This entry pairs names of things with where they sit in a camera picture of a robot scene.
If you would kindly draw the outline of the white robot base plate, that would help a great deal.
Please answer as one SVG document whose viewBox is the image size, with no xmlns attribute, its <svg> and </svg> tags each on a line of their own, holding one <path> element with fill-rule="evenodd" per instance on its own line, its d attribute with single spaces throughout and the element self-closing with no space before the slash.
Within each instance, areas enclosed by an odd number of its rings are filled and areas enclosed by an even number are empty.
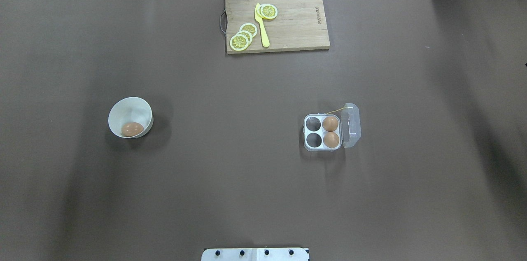
<svg viewBox="0 0 527 261">
<path fill-rule="evenodd" d="M 209 248 L 201 256 L 202 261 L 309 261 L 308 248 Z"/>
</svg>

